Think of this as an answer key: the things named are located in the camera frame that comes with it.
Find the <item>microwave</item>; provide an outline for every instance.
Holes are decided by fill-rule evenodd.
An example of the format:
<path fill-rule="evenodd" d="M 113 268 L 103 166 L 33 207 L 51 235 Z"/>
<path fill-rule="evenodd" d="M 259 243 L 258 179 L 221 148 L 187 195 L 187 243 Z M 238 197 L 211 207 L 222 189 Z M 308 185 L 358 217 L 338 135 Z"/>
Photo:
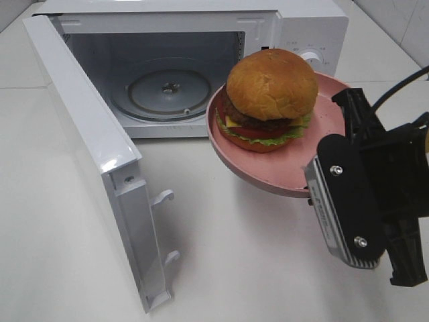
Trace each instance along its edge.
<path fill-rule="evenodd" d="M 47 0 L 24 21 L 87 183 L 102 189 L 143 308 L 168 300 L 154 214 L 132 139 L 207 136 L 206 105 L 232 67 L 267 48 L 333 75 L 347 16 L 331 0 Z"/>

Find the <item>white table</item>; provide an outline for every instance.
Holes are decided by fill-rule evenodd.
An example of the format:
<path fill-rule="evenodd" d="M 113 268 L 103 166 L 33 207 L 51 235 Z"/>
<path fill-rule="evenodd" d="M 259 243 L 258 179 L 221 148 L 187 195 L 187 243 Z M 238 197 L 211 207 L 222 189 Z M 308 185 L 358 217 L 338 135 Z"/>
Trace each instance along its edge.
<path fill-rule="evenodd" d="M 340 5 L 351 21 L 336 77 L 373 103 L 417 64 L 353 3 Z M 391 286 L 387 256 L 374 271 L 344 265 L 305 199 L 242 181 L 207 139 L 136 141 L 151 195 L 176 193 L 156 215 L 161 251 L 181 252 L 167 269 L 174 298 L 146 315 L 114 220 L 80 176 L 20 19 L 0 34 L 2 321 L 427 320 L 429 283 Z M 414 120 L 428 92 L 426 81 L 410 85 L 381 108 L 382 122 Z M 429 254 L 429 219 L 421 230 Z"/>

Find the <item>top bun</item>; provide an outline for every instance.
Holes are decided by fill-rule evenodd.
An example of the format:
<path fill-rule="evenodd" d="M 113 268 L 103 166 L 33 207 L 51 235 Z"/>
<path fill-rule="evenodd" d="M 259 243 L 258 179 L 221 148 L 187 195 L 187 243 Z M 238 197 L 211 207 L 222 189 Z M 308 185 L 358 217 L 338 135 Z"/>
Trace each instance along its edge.
<path fill-rule="evenodd" d="M 245 57 L 227 80 L 227 93 L 235 108 L 262 121 L 308 114 L 317 92 L 310 65 L 282 49 L 265 49 Z"/>

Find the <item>open microwave door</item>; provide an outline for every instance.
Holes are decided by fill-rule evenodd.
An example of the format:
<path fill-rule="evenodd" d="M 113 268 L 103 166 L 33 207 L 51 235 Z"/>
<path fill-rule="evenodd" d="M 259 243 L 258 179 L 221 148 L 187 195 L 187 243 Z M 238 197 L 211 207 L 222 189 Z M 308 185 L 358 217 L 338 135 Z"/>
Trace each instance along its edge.
<path fill-rule="evenodd" d="M 165 198 L 172 199 L 173 193 L 164 191 L 155 198 L 148 197 L 138 164 L 139 150 L 50 19 L 39 15 L 23 22 L 83 175 L 91 190 L 102 191 L 101 198 L 109 201 L 107 215 L 115 217 L 143 308 L 148 312 L 170 298 L 152 210 Z"/>

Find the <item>plate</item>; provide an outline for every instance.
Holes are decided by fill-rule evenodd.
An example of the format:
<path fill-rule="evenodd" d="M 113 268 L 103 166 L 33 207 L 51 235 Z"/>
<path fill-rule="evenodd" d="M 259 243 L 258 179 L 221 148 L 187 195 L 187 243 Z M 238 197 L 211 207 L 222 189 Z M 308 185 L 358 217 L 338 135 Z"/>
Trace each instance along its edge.
<path fill-rule="evenodd" d="M 272 152 L 247 151 L 230 142 L 220 133 L 215 117 L 216 101 L 223 86 L 211 97 L 206 111 L 208 137 L 223 163 L 237 176 L 265 191 L 287 197 L 309 197 L 304 167 L 316 155 L 320 139 L 328 134 L 345 134 L 340 107 L 331 97 L 349 86 L 321 73 L 316 73 L 319 92 L 312 120 L 304 137 Z"/>

